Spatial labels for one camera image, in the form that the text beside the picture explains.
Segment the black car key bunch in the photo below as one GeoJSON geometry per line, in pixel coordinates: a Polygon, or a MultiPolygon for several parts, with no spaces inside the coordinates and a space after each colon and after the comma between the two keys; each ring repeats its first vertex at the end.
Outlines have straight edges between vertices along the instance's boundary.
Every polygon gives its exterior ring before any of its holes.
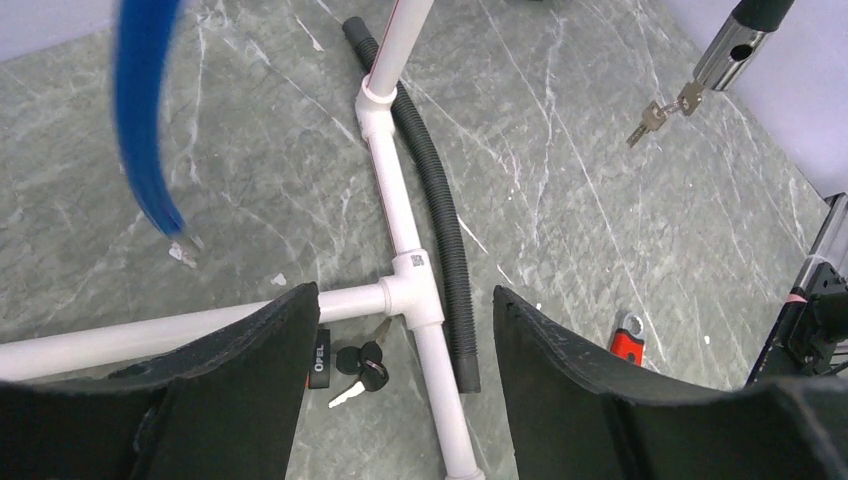
{"type": "Polygon", "coordinates": [[[336,369],[349,376],[355,376],[355,382],[336,395],[328,403],[330,409],[341,406],[346,401],[363,393],[381,390],[389,381],[390,374],[383,363],[383,349],[392,319],[385,319],[374,331],[373,338],[360,347],[345,346],[336,354],[336,369]]]}

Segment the blue cable lock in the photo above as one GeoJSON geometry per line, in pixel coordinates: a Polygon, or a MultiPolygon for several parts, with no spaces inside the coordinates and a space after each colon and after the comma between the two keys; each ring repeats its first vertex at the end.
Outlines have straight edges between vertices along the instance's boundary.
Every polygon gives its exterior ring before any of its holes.
{"type": "Polygon", "coordinates": [[[120,1],[114,31],[113,107],[120,160],[137,205],[187,254],[202,241],[190,233],[162,171],[159,107],[179,1],[120,1]]]}

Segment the red handled adjustable wrench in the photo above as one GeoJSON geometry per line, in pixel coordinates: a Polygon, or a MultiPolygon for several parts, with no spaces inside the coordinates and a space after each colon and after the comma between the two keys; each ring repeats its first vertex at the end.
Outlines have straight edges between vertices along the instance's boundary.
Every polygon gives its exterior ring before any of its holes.
{"type": "Polygon", "coordinates": [[[629,363],[642,366],[645,342],[646,330],[642,318],[628,311],[620,316],[614,328],[609,352],[629,363]]]}

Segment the orange black padlock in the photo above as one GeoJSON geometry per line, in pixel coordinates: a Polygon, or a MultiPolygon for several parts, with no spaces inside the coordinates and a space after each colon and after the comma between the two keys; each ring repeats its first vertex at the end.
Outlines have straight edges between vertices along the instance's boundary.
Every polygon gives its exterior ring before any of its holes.
{"type": "Polygon", "coordinates": [[[310,390],[328,388],[331,367],[331,331],[320,328],[316,334],[306,387],[310,390]]]}

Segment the silver lock keys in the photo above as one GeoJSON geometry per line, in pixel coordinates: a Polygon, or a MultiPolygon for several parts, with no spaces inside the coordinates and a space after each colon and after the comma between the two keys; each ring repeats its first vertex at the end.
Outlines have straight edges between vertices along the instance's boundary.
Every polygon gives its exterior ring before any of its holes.
{"type": "Polygon", "coordinates": [[[674,114],[691,116],[702,102],[703,91],[704,87],[700,83],[692,81],[686,83],[676,100],[668,105],[661,106],[656,101],[651,101],[642,111],[640,123],[626,139],[627,146],[632,148],[646,134],[660,130],[674,114]]]}

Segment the aluminium rail frame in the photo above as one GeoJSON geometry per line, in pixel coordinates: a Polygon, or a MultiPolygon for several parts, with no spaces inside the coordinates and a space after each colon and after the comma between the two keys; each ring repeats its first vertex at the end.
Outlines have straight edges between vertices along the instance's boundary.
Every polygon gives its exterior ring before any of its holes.
{"type": "Polygon", "coordinates": [[[840,276],[847,276],[847,194],[835,195],[829,201],[830,210],[804,259],[796,286],[806,288],[821,263],[828,263],[840,276]]]}

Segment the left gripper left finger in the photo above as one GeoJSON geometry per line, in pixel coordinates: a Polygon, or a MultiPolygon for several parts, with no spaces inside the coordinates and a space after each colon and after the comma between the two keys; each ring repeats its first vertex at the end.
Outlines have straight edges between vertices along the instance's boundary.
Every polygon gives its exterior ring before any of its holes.
{"type": "Polygon", "coordinates": [[[282,479],[318,288],[101,379],[1,385],[5,479],[282,479]]]}

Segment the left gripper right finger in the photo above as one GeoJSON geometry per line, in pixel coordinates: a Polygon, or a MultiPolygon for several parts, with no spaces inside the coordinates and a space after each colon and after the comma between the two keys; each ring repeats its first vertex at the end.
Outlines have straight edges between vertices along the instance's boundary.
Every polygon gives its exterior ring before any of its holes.
{"type": "Polygon", "coordinates": [[[847,475],[842,377],[693,385],[611,354],[501,286],[493,328],[522,479],[847,475]]]}

